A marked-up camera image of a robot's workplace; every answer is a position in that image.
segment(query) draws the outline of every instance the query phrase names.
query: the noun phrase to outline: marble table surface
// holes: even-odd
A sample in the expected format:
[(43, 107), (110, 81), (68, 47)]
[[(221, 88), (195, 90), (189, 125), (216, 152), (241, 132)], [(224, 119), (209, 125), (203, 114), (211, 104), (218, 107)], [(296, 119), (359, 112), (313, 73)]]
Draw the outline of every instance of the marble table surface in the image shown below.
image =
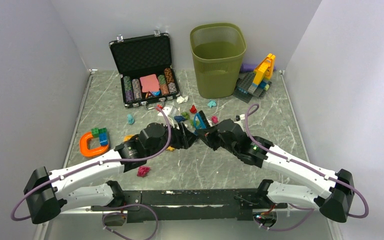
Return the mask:
[[(272, 85), (264, 97), (254, 97), (249, 104), (234, 96), (218, 98), (215, 99), (217, 106), (213, 108), (207, 106), (208, 99), (199, 95), (193, 70), (176, 70), (175, 74), (182, 96), (189, 96), (189, 101), (178, 104), (173, 100), (168, 101), (167, 105), (174, 105), (184, 112), (194, 104), (208, 118), (217, 116), (221, 121), (234, 119), (236, 115), (244, 114), (250, 104), (259, 103), (260, 109), (249, 117), (252, 134), (266, 138), (306, 160), (299, 130), (278, 72), (273, 74)], [(127, 114), (134, 117), (133, 125), (127, 123)], [(78, 142), (92, 128), (107, 128), (111, 147), (115, 147), (123, 142), (124, 136), (138, 134), (152, 122), (159, 122), (157, 111), (144, 107), (124, 107), (117, 71), (96, 72), (86, 96), (67, 167), (89, 160), (80, 153)], [(91, 148), (98, 145), (97, 139), (90, 143)], [(164, 151), (160, 156), (148, 160), (146, 166), (151, 168), (146, 177), (136, 176), (135, 169), (97, 180), (90, 185), (116, 180), (123, 190), (192, 190), (257, 188), (263, 179), (298, 184), (275, 171), (246, 165), (222, 148), (213, 151), (200, 141), (187, 150)]]

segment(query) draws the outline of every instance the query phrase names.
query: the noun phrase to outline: open black briefcase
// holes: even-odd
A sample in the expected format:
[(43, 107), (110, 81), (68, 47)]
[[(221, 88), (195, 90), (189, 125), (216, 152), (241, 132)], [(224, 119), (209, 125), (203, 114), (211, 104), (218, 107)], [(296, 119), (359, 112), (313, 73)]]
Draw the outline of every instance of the open black briefcase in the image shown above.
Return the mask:
[[(149, 104), (158, 103), (164, 106), (166, 101), (180, 96), (178, 81), (172, 68), (172, 49), (168, 33), (155, 30), (154, 35), (128, 39), (118, 35), (117, 40), (109, 43), (109, 49), (120, 73), (121, 91), (126, 108), (144, 106), (152, 109), (155, 106), (148, 106)], [(159, 94), (157, 91), (142, 92), (141, 78), (150, 75), (158, 77)], [(161, 75), (165, 77), (167, 87), (160, 79)]]

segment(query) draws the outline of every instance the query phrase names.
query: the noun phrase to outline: white wall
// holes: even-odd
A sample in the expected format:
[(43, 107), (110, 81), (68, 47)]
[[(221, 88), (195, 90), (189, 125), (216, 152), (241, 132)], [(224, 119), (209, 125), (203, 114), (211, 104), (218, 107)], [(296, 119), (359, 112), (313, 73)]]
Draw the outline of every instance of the white wall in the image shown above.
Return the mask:
[(0, 0), (0, 240), (33, 238), (10, 212), (34, 169), (62, 167), (88, 73), (50, 1)]
[(247, 41), (246, 63), (269, 53), (285, 69), (321, 0), (52, 0), (86, 66), (116, 69), (108, 42), (154, 33), (171, 34), (173, 65), (193, 69), (189, 34), (199, 25), (231, 22)]
[[(323, 0), (286, 84), (312, 163), (351, 171), (367, 198), (344, 238), (384, 239), (384, 1)], [(363, 213), (357, 196), (351, 212)]]

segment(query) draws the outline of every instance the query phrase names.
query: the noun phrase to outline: red object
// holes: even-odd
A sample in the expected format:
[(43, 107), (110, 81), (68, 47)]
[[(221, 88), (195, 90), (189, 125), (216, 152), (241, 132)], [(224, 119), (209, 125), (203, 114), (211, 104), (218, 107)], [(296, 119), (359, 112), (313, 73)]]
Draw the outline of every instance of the red object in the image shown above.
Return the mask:
[(216, 116), (212, 116), (212, 117), (211, 117), (211, 122), (212, 122), (213, 124), (217, 124), (217, 123), (219, 122), (219, 120), (217, 119)]
[(189, 109), (189, 112), (191, 114), (196, 114), (197, 113), (197, 108), (195, 107), (195, 105), (192, 105), (192, 107)]
[(140, 166), (137, 170), (137, 176), (138, 177), (145, 177), (147, 173), (151, 170), (149, 166)]

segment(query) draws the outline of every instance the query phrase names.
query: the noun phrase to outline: pink object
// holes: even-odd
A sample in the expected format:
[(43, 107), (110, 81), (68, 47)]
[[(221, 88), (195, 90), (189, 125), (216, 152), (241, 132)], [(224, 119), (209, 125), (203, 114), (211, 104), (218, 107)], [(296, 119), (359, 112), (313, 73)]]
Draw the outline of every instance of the pink object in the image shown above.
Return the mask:
[(140, 85), (142, 85), (142, 93), (158, 92), (160, 90), (160, 83), (158, 82), (157, 75), (152, 74), (140, 77)]
[(219, 122), (219, 120), (217, 119), (216, 116), (212, 116), (212, 117), (211, 117), (211, 122), (212, 122), (213, 124), (217, 124), (217, 123)]
[(147, 173), (151, 170), (149, 166), (140, 166), (137, 170), (137, 176), (138, 177), (145, 177)]

